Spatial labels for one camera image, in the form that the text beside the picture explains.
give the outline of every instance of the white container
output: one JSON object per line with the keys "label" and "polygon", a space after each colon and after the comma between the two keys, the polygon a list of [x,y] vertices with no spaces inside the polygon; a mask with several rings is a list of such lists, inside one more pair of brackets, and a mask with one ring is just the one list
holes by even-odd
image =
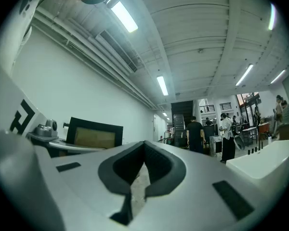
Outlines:
{"label": "white container", "polygon": [[256,153],[228,160],[226,166],[274,197],[289,180],[289,140],[274,141]]}

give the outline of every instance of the door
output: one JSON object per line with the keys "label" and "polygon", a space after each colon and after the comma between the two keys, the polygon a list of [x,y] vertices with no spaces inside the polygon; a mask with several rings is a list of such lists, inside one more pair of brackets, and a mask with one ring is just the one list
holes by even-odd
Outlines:
{"label": "door", "polygon": [[158,118],[157,115],[153,117],[153,141],[158,141]]}

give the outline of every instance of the railing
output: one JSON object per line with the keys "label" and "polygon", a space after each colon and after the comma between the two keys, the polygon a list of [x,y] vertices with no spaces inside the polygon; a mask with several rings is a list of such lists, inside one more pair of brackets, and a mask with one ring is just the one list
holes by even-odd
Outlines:
{"label": "railing", "polygon": [[212,112],[215,111],[214,105],[205,105],[205,106],[200,106],[200,112]]}
{"label": "railing", "polygon": [[231,103],[220,103],[221,110],[230,110],[231,109]]}

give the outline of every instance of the pipe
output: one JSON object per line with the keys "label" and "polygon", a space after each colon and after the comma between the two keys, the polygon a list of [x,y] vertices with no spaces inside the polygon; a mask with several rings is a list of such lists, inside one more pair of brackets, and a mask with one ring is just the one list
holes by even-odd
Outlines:
{"label": "pipe", "polygon": [[69,51],[71,54],[73,54],[76,58],[78,58],[80,61],[82,61],[84,64],[86,64],[89,68],[91,68],[92,70],[94,70],[96,73],[100,74],[101,76],[103,76],[105,79],[107,79],[108,81],[110,81],[111,83],[113,83],[114,85],[116,85],[117,87],[121,88],[122,90],[124,90],[126,93],[128,93],[129,95],[131,95],[132,97],[136,98],[138,101],[140,101],[141,103],[145,104],[148,108],[151,108],[151,106],[149,106],[146,102],[144,102],[143,100],[141,100],[140,98],[136,97],[135,95],[133,95],[132,93],[130,93],[129,91],[127,91],[126,89],[122,88],[122,86],[120,86],[118,83],[114,82],[112,79],[110,79],[108,76],[106,76],[103,72],[101,72],[100,70],[92,67],[89,63],[87,63],[85,60],[83,60],[81,57],[79,57],[78,55],[76,55],[74,52],[71,51],[70,48],[68,48],[67,46],[63,45],[62,43],[60,43],[58,40],[56,40],[55,38],[53,38],[52,36],[50,36],[47,32],[45,32],[43,29],[41,29],[38,25],[32,23],[32,25],[38,29],[39,31],[41,31],[42,33],[44,33],[46,36],[48,36],[49,38],[51,38],[53,41],[55,41],[56,43],[58,43],[60,46],[62,46],[64,49],[66,49],[67,51]]}
{"label": "pipe", "polygon": [[106,50],[105,47],[100,42],[98,42],[95,38],[93,38],[90,35],[90,33],[87,32],[86,29],[84,29],[81,25],[79,25],[74,19],[69,18],[68,22],[71,25],[77,27],[82,32],[84,32],[84,34],[89,35],[86,37],[87,41],[89,41],[95,47],[97,47],[108,59],[110,59],[116,66],[118,66],[118,68],[121,69],[123,73],[125,73],[127,76],[129,76],[132,73],[132,71],[128,68],[128,66],[125,62],[124,62],[124,64],[126,66],[123,65],[121,62],[119,62],[112,54],[110,54],[109,51]]}
{"label": "pipe", "polygon": [[115,66],[108,58],[106,58],[101,53],[101,51],[99,49],[97,49],[90,42],[88,42],[81,34],[76,32],[72,28],[70,28],[62,20],[60,20],[58,17],[55,17],[54,15],[52,15],[51,13],[49,13],[48,11],[43,9],[42,7],[38,7],[37,11],[42,13],[46,17],[50,18],[53,22],[56,22],[59,26],[63,27],[66,31],[68,31],[69,33],[74,35],[79,41],[81,41],[86,47],[88,47],[91,51],[93,51],[99,58],[101,58],[105,63],[107,63],[112,68],[112,71],[109,70],[109,72],[116,71],[125,80],[125,82],[129,83],[129,85],[132,86],[133,89],[135,89],[143,98],[145,98],[151,104],[152,107],[154,107],[156,109],[155,104],[152,103],[152,101],[141,90],[139,90],[139,88],[136,87],[135,84],[130,79],[128,79],[125,76],[125,74],[117,66]]}
{"label": "pipe", "polygon": [[[65,31],[58,28],[55,24],[53,24],[51,21],[47,20],[43,16],[39,14],[34,14],[34,17],[44,23],[45,25],[49,26],[52,30],[55,32],[61,34],[63,37],[65,37],[67,40],[70,40],[73,44],[75,44],[78,48],[80,48],[83,52],[85,52],[91,59],[94,59],[100,66],[102,66],[104,69],[106,69],[109,73],[111,73],[115,78],[120,80],[124,85],[126,85],[128,88],[130,88],[133,91],[133,86],[129,84],[124,78],[122,78],[115,70],[113,70],[111,67],[106,65],[97,55],[95,55],[92,51],[84,47],[82,44],[80,44],[76,39],[68,35]],[[146,99],[139,96],[144,102],[146,102],[150,107],[152,107],[151,103],[147,101]]]}

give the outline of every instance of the white shirt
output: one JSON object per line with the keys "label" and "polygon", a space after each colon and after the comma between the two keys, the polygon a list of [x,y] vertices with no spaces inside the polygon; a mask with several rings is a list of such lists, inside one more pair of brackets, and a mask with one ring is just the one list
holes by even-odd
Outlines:
{"label": "white shirt", "polygon": [[231,126],[232,126],[233,120],[231,120],[230,118],[226,117],[223,121],[222,121],[222,127],[223,129],[227,129],[225,131],[225,134],[223,135],[224,138],[226,139],[230,139],[230,137],[234,137],[232,134],[232,130],[231,130]]}

